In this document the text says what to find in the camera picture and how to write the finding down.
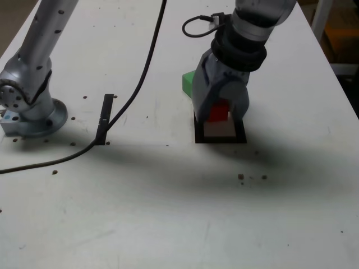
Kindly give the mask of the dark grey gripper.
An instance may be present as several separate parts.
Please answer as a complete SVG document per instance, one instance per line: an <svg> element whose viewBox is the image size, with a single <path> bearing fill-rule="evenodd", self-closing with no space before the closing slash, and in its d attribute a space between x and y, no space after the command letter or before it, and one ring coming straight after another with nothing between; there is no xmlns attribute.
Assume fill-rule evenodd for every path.
<svg viewBox="0 0 359 269"><path fill-rule="evenodd" d="M242 121L249 108L247 91L249 77L249 72L228 67L213 53L204 53L192 82L192 104L196 121L208 120L211 108L219 100L220 90L221 98L229 103L233 120Z"/></svg>

